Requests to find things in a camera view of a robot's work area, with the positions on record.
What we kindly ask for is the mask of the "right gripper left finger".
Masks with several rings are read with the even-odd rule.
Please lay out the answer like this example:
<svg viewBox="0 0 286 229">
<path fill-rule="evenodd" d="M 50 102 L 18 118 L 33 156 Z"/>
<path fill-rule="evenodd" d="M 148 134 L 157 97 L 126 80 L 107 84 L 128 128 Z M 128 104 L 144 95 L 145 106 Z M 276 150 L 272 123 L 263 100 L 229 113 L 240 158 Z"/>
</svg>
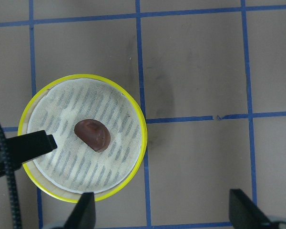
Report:
<svg viewBox="0 0 286 229">
<path fill-rule="evenodd" d="M 93 229 L 96 224 L 93 192 L 83 193 L 63 225 L 64 229 Z"/>
</svg>

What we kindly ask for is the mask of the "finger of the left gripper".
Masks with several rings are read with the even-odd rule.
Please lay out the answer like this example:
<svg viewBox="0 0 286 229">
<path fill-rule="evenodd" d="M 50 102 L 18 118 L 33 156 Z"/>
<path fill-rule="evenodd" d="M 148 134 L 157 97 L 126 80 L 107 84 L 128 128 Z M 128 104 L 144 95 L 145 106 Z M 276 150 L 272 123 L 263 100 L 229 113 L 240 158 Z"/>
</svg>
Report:
<svg viewBox="0 0 286 229">
<path fill-rule="evenodd" d="M 13 167 L 57 149 L 53 135 L 47 135 L 44 130 L 7 138 L 6 143 Z"/>
</svg>

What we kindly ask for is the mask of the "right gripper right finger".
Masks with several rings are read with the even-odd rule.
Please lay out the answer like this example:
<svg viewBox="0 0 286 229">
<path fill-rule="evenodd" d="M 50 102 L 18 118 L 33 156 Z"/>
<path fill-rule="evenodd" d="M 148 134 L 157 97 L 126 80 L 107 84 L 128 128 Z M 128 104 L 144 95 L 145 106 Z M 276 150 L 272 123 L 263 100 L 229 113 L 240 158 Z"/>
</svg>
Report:
<svg viewBox="0 0 286 229">
<path fill-rule="evenodd" d="M 241 189 L 229 190 L 229 220 L 234 229 L 276 229 Z"/>
</svg>

